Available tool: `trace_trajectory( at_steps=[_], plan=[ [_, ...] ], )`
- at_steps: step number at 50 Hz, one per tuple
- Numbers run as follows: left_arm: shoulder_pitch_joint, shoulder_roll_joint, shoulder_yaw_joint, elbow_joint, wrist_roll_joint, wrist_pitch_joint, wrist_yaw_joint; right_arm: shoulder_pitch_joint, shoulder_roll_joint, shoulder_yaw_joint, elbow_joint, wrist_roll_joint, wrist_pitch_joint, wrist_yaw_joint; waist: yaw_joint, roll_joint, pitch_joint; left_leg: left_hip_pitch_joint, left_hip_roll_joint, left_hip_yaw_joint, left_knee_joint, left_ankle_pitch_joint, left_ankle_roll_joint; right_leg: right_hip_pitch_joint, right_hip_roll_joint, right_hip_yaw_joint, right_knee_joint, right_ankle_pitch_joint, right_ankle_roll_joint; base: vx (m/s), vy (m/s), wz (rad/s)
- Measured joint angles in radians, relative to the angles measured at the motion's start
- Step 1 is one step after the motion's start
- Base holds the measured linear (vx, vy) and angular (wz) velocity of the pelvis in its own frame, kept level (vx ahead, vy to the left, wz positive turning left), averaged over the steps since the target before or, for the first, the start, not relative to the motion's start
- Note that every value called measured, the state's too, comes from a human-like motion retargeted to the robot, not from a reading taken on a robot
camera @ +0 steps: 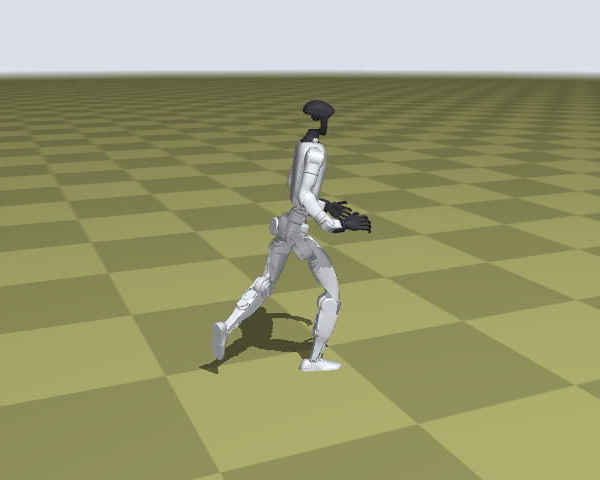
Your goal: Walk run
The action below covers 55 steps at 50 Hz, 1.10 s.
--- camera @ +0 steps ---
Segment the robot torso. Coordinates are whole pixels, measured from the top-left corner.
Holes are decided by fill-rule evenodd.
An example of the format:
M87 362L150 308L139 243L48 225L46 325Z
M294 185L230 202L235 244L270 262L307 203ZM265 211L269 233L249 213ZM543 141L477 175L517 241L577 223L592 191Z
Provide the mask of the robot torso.
M284 242L286 242L290 247L292 246L290 242L291 236L298 232L303 238L308 234L309 231L309 225L306 222L309 213L304 207L300 207L301 205L298 203L298 192L305 167L304 158L309 147L318 148L324 153L323 165L320 168L316 184L311 189L311 193L316 197L317 201L321 191L324 175L327 169L327 155L323 144L317 143L318 139L316 138L314 138L312 142L306 143L301 143L300 140L301 139L298 140L294 151L290 187L291 203L297 206L291 207L291 210L289 212L284 212L280 218L278 225L278 232L281 239Z

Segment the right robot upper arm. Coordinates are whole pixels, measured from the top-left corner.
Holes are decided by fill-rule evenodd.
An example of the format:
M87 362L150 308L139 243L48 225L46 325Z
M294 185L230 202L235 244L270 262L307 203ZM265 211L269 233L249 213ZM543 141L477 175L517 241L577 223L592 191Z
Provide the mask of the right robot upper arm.
M311 189L316 184L320 168L324 162L324 153L315 147L309 147L304 158L304 173L298 192L298 203L304 207L302 198L305 194L312 194ZM313 194L312 194L313 195ZM314 196L315 197L315 196ZM316 198L316 197L315 197ZM304 207L305 208L305 207Z

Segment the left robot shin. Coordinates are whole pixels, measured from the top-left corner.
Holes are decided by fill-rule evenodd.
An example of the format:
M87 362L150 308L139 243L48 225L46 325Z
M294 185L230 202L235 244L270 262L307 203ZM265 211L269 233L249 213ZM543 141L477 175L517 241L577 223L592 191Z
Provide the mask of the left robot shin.
M226 320L227 337L240 323L242 323L243 320L250 317L266 300L267 297L262 297L261 293L255 291L255 284L259 278L261 277L257 277L254 283L244 292L233 313Z

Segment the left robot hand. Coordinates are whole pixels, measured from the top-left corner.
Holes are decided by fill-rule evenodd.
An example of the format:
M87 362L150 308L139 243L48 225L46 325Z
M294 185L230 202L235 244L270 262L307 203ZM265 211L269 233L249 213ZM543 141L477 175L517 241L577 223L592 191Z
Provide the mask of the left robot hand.
M350 216L350 213L347 212L347 211L345 211L345 210L348 210L348 211L351 212L352 209L348 208L348 207L345 207L343 205L340 205L340 204L347 204L348 203L347 201L339 201L339 202L330 203L330 201L322 199L322 198L320 198L319 200L321 200L321 201L323 201L323 202L326 203L325 207L324 207L324 211L325 212L328 211L334 218L343 219L343 218L341 218L339 216L342 216L342 217L346 218L347 216L344 215L344 214L342 214L342 212ZM345 209L345 210L343 210L343 209Z

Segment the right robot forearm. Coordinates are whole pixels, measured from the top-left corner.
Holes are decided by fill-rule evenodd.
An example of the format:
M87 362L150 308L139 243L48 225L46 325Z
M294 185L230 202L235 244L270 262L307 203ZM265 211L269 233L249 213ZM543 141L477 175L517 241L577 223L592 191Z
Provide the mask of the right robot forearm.
M332 231L334 229L342 228L340 220L332 219L328 214L326 214L322 206L318 204L314 195L310 193L305 194L302 198L302 203L309 213L308 216L311 219L314 219L325 232L333 233Z

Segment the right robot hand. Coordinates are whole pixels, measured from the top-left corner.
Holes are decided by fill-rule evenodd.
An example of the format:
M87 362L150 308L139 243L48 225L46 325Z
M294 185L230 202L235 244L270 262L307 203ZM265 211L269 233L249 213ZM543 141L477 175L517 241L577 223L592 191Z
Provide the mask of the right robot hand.
M349 229L349 230L353 230L353 231L367 230L369 233L371 233L371 230L370 230L371 222L368 220L368 217L366 215L361 215L361 216L356 216L356 215L359 215L359 213L354 212L354 213L350 214L350 216L347 216L344 220L337 219L337 220L340 220L342 228L334 229L332 232L340 233L340 232L344 232L345 229ZM366 222L366 223L360 223L360 222ZM367 226L367 227L360 227L360 226Z

